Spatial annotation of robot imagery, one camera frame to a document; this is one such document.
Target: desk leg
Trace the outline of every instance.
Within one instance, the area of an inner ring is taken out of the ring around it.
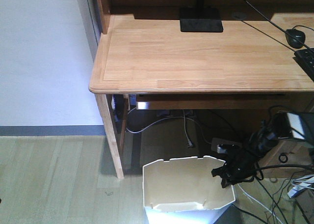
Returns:
[[[113,109],[111,106],[112,95],[95,94],[96,102],[100,115],[103,119],[104,128],[113,159],[114,167],[116,169],[117,177],[122,179],[124,177],[122,170],[122,163],[118,149],[117,129],[115,126]]]

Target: white cable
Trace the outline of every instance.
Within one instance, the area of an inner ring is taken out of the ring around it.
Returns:
[[[145,130],[148,129],[149,127],[151,127],[151,126],[155,125],[156,123],[159,123],[159,122],[161,122],[161,121],[163,121],[163,120],[175,119],[175,118],[183,118],[183,116],[165,117],[165,118],[159,119],[159,120],[157,120],[157,121],[155,121],[155,122],[149,124],[148,126],[144,127],[142,130],[139,130],[139,131],[131,131],[128,127],[127,127],[126,129],[127,129],[127,131],[130,132],[130,133],[137,134],[137,133],[141,133],[141,132],[145,131]],[[193,121],[197,126],[199,126],[199,128],[201,129],[201,134],[202,134],[203,140],[204,140],[207,144],[211,144],[209,141],[206,140],[205,135],[204,135],[204,132],[203,132],[203,130],[202,130],[202,126],[201,126],[197,121],[195,121],[195,120],[192,119],[192,118],[186,117],[186,119]]]
[[[187,134],[187,132],[186,132],[186,126],[185,126],[185,118],[186,118],[186,117],[185,117],[185,112],[184,112],[184,110],[182,110],[182,111],[183,111],[184,133],[185,133],[185,136],[186,136],[186,139],[187,139],[188,147],[194,147],[192,141],[190,140],[190,138],[188,137],[188,134]]]
[[[284,224],[277,216],[274,212],[272,212],[271,210],[269,210],[269,208],[267,208],[264,204],[262,204],[260,201],[258,201],[256,198],[254,198],[253,196],[249,195],[241,186],[240,184],[238,184],[239,188],[242,190],[242,192],[250,199],[254,200],[255,202],[257,202],[259,205],[261,205],[264,209],[266,209],[271,215],[273,215],[281,224]]]
[[[312,184],[314,184],[314,180],[312,179],[313,177],[314,177],[314,174],[294,178],[291,180],[291,184],[294,185],[295,187],[301,187],[301,188],[314,190],[313,187],[310,187]]]

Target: cable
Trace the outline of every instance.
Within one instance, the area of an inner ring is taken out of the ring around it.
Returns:
[[[200,121],[199,118],[197,118],[197,121],[204,127],[208,129],[220,129],[220,130],[232,130],[230,127],[211,127],[209,125],[206,125],[204,122]]]
[[[281,208],[279,207],[278,203],[274,200],[273,196],[271,196],[271,194],[269,193],[269,191],[266,189],[266,187],[262,184],[262,182],[261,182],[260,180],[257,180],[257,182],[258,182],[258,183],[260,184],[260,186],[265,190],[265,192],[266,192],[267,195],[271,198],[271,200],[276,203],[279,212],[280,212],[281,215],[283,216],[283,218],[284,218],[286,224],[288,224],[288,221],[287,221],[287,219],[286,219],[284,213],[282,212],[282,210],[281,210]]]
[[[302,187],[302,188],[306,188],[306,189],[310,189],[310,190],[314,190],[313,187],[310,186],[302,186],[298,183],[306,183],[306,184],[314,184],[314,180],[312,181],[308,181],[308,179],[314,177],[314,174],[312,175],[306,175],[306,176],[302,176],[302,177],[298,177],[298,178],[294,178],[291,180],[291,184],[296,186],[296,187]]]
[[[253,196],[251,196],[250,194],[248,194],[241,186],[240,184],[238,184],[239,188],[242,190],[242,192],[250,199],[254,200],[255,202],[257,202],[260,206],[262,206],[264,209],[266,209],[269,213],[271,213],[271,215],[273,215],[281,224],[284,224],[277,216],[274,212],[272,212],[270,209],[268,209],[264,204],[262,204],[260,201],[258,201],[256,198],[254,198]]]
[[[255,163],[255,166],[256,166],[257,168],[260,168],[259,162],[256,162],[256,163]],[[258,176],[255,176],[255,178],[258,179],[258,180],[260,180],[260,181],[262,181],[262,180],[264,180],[264,174],[263,174],[262,170],[260,170],[259,172],[260,172],[261,177],[259,178]]]
[[[250,212],[248,212],[248,211],[245,211],[245,210],[243,210],[243,209],[240,209],[239,207],[235,206],[234,204],[231,204],[231,205],[232,205],[233,207],[235,207],[237,210],[239,210],[240,212],[245,213],[245,214],[248,214],[248,215],[250,215],[250,216],[252,216],[252,217],[258,219],[258,220],[261,221],[262,223],[267,224],[267,222],[265,222],[262,218],[259,218],[258,216],[254,215],[253,213],[250,213]]]
[[[235,128],[231,125],[230,122],[227,121],[227,119],[225,119],[223,116],[219,115],[218,113],[216,113],[213,110],[208,110],[209,112],[211,112],[212,114],[216,115],[217,117],[221,118],[230,128],[231,130],[233,130],[233,132],[236,134],[236,136],[241,140],[242,138],[240,137],[240,135],[237,133],[237,131],[235,130]]]
[[[195,145],[194,143],[192,142],[191,138],[189,137],[188,135],[188,132],[187,132],[187,121],[186,121],[186,117],[185,117],[185,112],[184,110],[183,111],[183,125],[184,125],[184,132],[185,132],[185,135],[186,135],[186,139],[187,139],[187,143],[188,143],[188,148],[194,148]]]
[[[131,109],[131,110],[128,112],[128,114],[130,114],[130,113],[131,113],[132,111],[134,111],[134,110],[136,110],[136,108]],[[146,129],[150,128],[151,126],[153,126],[153,125],[155,125],[155,124],[157,124],[157,123],[159,123],[159,122],[161,122],[161,121],[168,120],[168,119],[177,119],[177,118],[183,118],[183,116],[173,116],[173,117],[165,117],[165,118],[159,119],[159,120],[157,120],[157,121],[155,121],[155,122],[149,124],[148,126],[144,127],[143,129],[139,130],[139,131],[132,131],[132,130],[130,130],[128,127],[126,127],[126,130],[127,130],[128,132],[130,132],[130,133],[138,134],[138,133],[141,133],[141,132],[145,131]],[[190,120],[190,121],[193,121],[193,122],[200,128],[201,134],[202,134],[202,137],[203,137],[203,140],[205,141],[205,143],[211,145],[211,143],[210,143],[208,140],[206,140],[206,138],[205,138],[204,132],[203,132],[203,130],[202,130],[202,126],[201,126],[197,121],[195,121],[195,120],[192,119],[192,118],[186,117],[186,119],[187,119],[187,120]]]
[[[279,162],[280,163],[283,163],[283,164],[285,164],[286,162],[288,162],[288,160],[289,160],[289,158],[288,158],[288,155],[287,155],[287,153],[281,153],[280,155],[279,155],[279,157],[278,157],[278,160],[279,160]]]
[[[310,27],[307,27],[307,26],[304,26],[304,25],[295,25],[292,29],[295,29],[296,27],[308,28],[308,29],[314,31],[314,28],[310,28]]]
[[[299,165],[299,164],[270,165],[270,166],[265,166],[261,168],[256,168],[256,169],[250,170],[249,172],[256,172],[259,170],[265,170],[265,169],[270,169],[270,168],[303,168],[303,169],[314,172],[314,168],[311,168],[310,166],[307,166],[307,165]]]
[[[289,185],[289,183],[290,183],[291,179],[293,178],[293,176],[294,176],[295,174],[299,173],[299,172],[304,172],[304,171],[305,171],[305,170],[302,170],[302,171],[295,171],[295,172],[291,175],[291,177],[285,179],[285,180],[282,182],[280,188],[279,188],[275,193],[273,193],[272,197],[273,197],[274,200],[275,200],[275,194],[277,194],[277,193],[281,190],[277,202],[272,202],[272,205],[271,205],[271,206],[272,206],[272,211],[274,211],[274,209],[276,208],[276,206],[277,206],[278,203],[280,202],[281,197],[282,197],[282,195],[283,195],[283,191],[284,191],[284,189]]]
[[[286,44],[280,42],[279,40],[277,40],[276,38],[272,37],[271,35],[268,35],[267,33],[265,33],[265,32],[263,32],[263,31],[259,30],[258,28],[254,27],[253,25],[251,25],[251,24],[249,24],[249,23],[247,23],[247,22],[245,22],[245,21],[243,21],[243,20],[241,20],[241,22],[243,22],[244,24],[250,26],[251,28],[254,28],[256,31],[259,31],[260,33],[262,33],[262,34],[268,36],[269,38],[273,39],[274,41],[276,41],[276,42],[278,42],[279,44],[283,45],[284,47],[288,48],[289,50],[295,52],[295,50],[294,50],[293,48],[291,48],[290,46],[288,46],[288,45],[286,45]]]
[[[280,26],[278,26],[277,24],[275,24],[273,21],[271,21],[269,18],[267,18],[263,13],[261,13],[258,9],[256,9],[249,1],[244,0],[244,2],[246,2],[251,8],[253,8],[256,12],[258,12],[264,19],[266,19],[268,22],[270,22],[273,26],[275,26],[277,29],[279,29],[280,31],[282,31],[283,33],[285,33],[286,35],[290,36],[291,38],[293,38],[295,41],[297,41],[298,43],[302,44],[305,48],[307,48],[309,50],[309,52],[311,52],[314,55],[314,51],[305,43],[299,41],[298,39],[296,39],[295,37],[293,37],[292,35],[290,35],[288,32],[286,32],[285,30],[283,30]]]

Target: desk top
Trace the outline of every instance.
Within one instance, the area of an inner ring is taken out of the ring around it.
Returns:
[[[312,13],[274,13],[283,29]],[[111,15],[90,81],[93,93],[314,92],[285,35],[267,21],[223,20],[223,33],[180,32],[178,20]],[[314,32],[306,43],[314,47]]]

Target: black keyboard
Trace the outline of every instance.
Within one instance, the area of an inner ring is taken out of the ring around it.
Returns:
[[[295,61],[314,82],[314,48],[311,50],[312,52],[308,49],[298,50],[294,55]]]

